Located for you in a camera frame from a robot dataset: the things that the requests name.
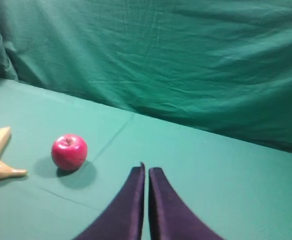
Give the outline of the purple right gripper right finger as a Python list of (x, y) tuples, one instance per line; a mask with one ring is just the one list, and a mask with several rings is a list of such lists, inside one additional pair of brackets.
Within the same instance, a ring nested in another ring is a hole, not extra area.
[(148, 219), (152, 240), (221, 240), (175, 192), (163, 170), (149, 169)]

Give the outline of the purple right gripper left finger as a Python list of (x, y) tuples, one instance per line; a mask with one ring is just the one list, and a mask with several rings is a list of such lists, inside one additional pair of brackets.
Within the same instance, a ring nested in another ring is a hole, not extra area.
[(124, 185), (76, 240), (140, 240), (144, 220), (145, 165), (133, 167)]

